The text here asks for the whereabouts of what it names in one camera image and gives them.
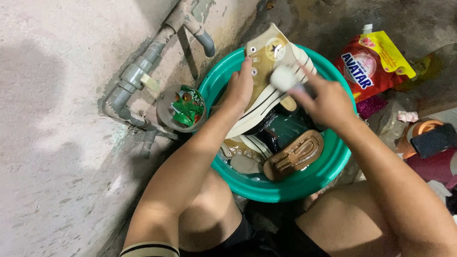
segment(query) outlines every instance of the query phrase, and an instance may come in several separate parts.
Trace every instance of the green plastic basin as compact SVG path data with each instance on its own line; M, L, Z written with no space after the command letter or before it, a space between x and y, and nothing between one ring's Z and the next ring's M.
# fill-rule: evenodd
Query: green plastic basin
M303 49L313 61L317 71L326 79L340 82L351 96L354 111L356 104L351 90L339 71L324 57L306 47ZM227 55L214 66L200 84L199 91L207 106L212 106L219 91L230 79L234 71L241 68L244 48ZM328 129L323 133L324 150L322 155L303 171L288 176L281 182L271 182L264 176L242 175L233 170L217 155L211 167L227 182L232 191L245 198L276 203L291 201L311 195L332 181L346 165L351 152L335 132Z

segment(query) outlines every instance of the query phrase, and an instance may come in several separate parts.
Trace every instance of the black shorts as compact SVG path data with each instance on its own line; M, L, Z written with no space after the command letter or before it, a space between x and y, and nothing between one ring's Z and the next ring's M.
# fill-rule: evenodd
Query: black shorts
M193 256L303 256L330 257L292 221L276 234L255 230L243 215L235 232L218 246L203 252L186 252Z

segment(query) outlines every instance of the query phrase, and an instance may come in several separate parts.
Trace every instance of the person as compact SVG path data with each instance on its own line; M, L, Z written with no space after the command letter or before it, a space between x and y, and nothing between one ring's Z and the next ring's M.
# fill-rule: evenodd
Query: person
M343 139L367 180L328 190L276 234L254 229L210 168L250 100L251 66L247 57L219 110L154 174L121 256L457 256L457 225L438 196L358 119L338 82L306 71L317 97L288 93Z

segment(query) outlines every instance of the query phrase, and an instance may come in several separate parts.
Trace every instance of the white painted wall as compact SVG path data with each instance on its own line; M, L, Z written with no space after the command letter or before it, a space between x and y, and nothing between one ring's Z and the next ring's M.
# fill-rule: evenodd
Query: white painted wall
M95 256L125 219L169 142L158 137L153 157L138 159L142 136L100 114L98 101L176 2L0 2L0 256ZM220 50L257 2L202 0L196 16ZM204 70L201 46L190 45ZM176 36L151 76L162 88L193 83ZM155 120L155 97L144 89L131 104Z

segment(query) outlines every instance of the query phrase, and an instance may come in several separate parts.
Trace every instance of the mobile phone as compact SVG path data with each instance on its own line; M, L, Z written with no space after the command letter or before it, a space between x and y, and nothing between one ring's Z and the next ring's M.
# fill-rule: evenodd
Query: mobile phone
M446 123L411 138L410 142L417 154L425 159L457 146L457 133L452 124Z

